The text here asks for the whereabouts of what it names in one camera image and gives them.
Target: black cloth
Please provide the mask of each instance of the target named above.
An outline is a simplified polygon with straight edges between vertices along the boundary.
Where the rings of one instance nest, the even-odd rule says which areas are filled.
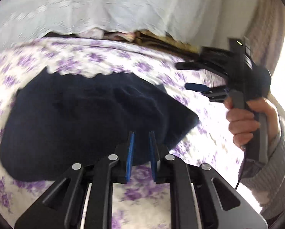
[[[148,132],[172,149],[198,116],[134,74],[48,74],[17,93],[0,144],[1,163],[16,180],[55,180],[114,152],[135,132],[133,164],[149,161]]]

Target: round metal pin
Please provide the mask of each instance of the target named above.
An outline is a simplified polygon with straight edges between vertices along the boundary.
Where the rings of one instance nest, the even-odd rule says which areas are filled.
[[[211,170],[212,169],[212,167],[209,164],[202,164],[201,167],[203,170]]]
[[[108,156],[108,159],[111,160],[111,161],[114,161],[114,160],[118,159],[118,156],[116,154],[111,154],[111,155]]]
[[[82,165],[79,163],[75,163],[72,165],[72,169],[74,169],[74,170],[79,170],[81,167],[82,167]]]
[[[173,160],[175,160],[175,156],[173,156],[173,155],[171,155],[171,154],[167,154],[167,155],[165,156],[165,159],[167,159],[168,161],[173,161]]]

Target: floral bedsheet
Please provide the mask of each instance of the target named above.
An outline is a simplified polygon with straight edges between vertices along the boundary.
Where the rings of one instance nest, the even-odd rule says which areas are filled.
[[[210,103],[199,93],[184,89],[186,82],[216,86],[223,81],[207,71],[180,71],[181,59],[136,45],[105,40],[43,38],[0,53],[0,140],[14,102],[14,94],[45,66],[60,74],[93,77],[98,73],[132,72],[153,83],[163,83],[168,94],[197,113],[200,123],[171,151],[185,162],[214,167],[232,186],[238,178],[243,153],[233,145],[222,104]],[[51,185],[11,178],[0,163],[0,213],[13,227],[20,215]],[[244,186],[238,191],[258,211],[260,207]],[[170,228],[169,185],[156,185],[148,165],[134,167],[131,181],[114,184],[113,229]]]

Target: gray sleeve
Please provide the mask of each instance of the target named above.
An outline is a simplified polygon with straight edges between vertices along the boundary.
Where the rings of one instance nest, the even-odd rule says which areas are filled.
[[[282,118],[280,126],[281,135],[274,140],[277,146],[270,152],[269,162],[255,177],[241,181],[261,204],[265,219],[274,218],[285,209],[285,122]]]

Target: beige curtain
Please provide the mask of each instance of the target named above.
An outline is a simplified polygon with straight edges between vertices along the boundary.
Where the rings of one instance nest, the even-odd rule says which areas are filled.
[[[285,6],[281,0],[258,0],[245,36],[249,39],[253,61],[273,74],[285,38]]]

